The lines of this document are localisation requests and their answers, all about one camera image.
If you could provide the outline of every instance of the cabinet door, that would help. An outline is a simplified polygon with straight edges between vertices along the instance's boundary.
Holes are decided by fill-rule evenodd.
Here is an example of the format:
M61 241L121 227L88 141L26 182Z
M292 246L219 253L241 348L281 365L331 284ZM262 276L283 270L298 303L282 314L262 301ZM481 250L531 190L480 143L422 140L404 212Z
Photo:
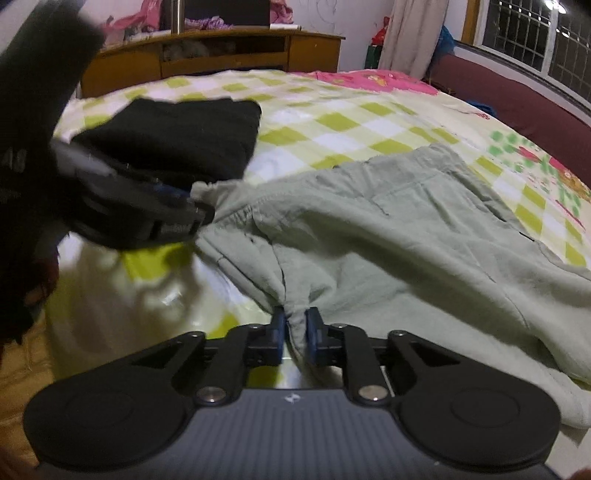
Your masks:
M336 72L340 39L294 35L290 45L290 72Z
M84 98L161 79L160 46L150 45L95 58L82 77Z

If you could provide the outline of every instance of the wooden floor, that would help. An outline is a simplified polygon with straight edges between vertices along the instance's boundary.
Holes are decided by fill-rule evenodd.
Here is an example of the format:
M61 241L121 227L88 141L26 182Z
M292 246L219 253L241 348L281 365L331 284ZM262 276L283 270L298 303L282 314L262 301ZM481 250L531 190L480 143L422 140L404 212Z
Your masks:
M29 399L53 382L42 317L23 339L22 346L4 347L0 367L0 445L36 464L22 429L22 412Z

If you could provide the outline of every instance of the television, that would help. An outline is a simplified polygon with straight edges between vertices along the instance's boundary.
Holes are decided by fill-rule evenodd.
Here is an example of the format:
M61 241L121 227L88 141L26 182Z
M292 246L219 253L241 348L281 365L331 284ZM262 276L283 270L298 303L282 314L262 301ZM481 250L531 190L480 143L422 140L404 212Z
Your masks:
M171 0L163 0L160 29L169 30L172 18ZM185 0L185 18L221 17L228 25L268 27L271 15L269 0Z

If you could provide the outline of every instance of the silver thermos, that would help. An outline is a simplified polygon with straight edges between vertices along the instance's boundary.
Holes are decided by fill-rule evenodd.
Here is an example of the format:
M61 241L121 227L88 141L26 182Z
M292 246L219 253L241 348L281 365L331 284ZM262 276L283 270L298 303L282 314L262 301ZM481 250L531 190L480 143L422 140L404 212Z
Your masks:
M184 0L171 0L170 30L173 34L184 32Z

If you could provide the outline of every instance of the window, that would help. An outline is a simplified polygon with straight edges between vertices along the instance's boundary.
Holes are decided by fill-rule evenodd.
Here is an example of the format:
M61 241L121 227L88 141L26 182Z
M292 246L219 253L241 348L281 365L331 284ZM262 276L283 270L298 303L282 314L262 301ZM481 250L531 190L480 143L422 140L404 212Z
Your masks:
M574 0L482 0L475 43L591 108L591 14Z

